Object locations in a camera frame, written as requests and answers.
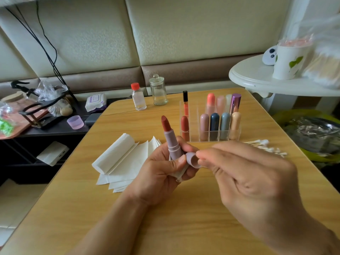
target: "green leaf print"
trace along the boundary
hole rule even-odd
[[[295,65],[296,65],[296,61],[291,61],[291,62],[289,63],[289,67],[290,67],[290,68],[293,68]]]
[[[299,56],[298,58],[296,58],[296,64],[299,64],[303,59],[303,56]]]

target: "white round table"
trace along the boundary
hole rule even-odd
[[[326,89],[302,77],[287,81],[277,80],[272,77],[273,70],[274,66],[263,64],[262,55],[257,55],[234,65],[229,71],[229,78],[237,85],[245,87],[251,93],[258,93],[265,99],[271,98],[271,100],[264,100],[261,103],[267,111],[273,105],[281,108],[279,110],[291,109],[297,96],[309,96],[333,97],[322,98],[317,106],[318,110],[330,113],[340,100],[340,90],[338,89]]]

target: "wooden lid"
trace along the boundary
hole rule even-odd
[[[12,94],[12,95],[9,95],[9,96],[6,96],[6,97],[2,98],[1,101],[10,103],[10,102],[18,101],[18,100],[20,100],[22,98],[23,98],[22,92],[18,91],[15,94]]]

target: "white power bank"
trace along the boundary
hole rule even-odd
[[[69,148],[64,144],[53,141],[37,156],[37,159],[50,166],[54,166],[68,150]]]

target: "person's right hand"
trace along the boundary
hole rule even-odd
[[[323,254],[329,231],[304,209],[293,163],[236,141],[196,155],[214,173],[223,204],[255,236],[281,254]]]

